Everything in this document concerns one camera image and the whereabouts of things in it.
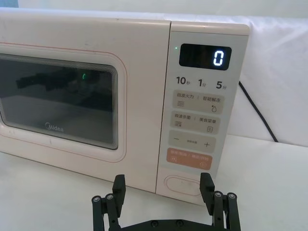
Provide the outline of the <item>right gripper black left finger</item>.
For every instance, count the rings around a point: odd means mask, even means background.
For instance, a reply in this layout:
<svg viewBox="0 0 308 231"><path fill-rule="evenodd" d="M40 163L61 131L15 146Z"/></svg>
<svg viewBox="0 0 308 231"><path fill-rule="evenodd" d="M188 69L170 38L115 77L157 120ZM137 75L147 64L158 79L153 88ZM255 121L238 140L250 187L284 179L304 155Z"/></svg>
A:
<svg viewBox="0 0 308 231"><path fill-rule="evenodd" d="M109 230L120 231L118 218L121 215L122 206L126 194L125 175L116 175L112 193L105 197L96 195L92 198L93 230L104 231L104 215L108 215Z"/></svg>

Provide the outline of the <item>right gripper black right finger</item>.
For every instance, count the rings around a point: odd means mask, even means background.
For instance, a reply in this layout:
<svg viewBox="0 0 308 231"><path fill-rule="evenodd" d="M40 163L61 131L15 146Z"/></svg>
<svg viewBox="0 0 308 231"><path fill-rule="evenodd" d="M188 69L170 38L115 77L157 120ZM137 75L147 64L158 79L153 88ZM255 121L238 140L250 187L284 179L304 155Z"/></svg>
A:
<svg viewBox="0 0 308 231"><path fill-rule="evenodd" d="M216 231L240 231L240 218L235 193L223 194L215 190L209 173L200 175L200 192Z"/></svg>

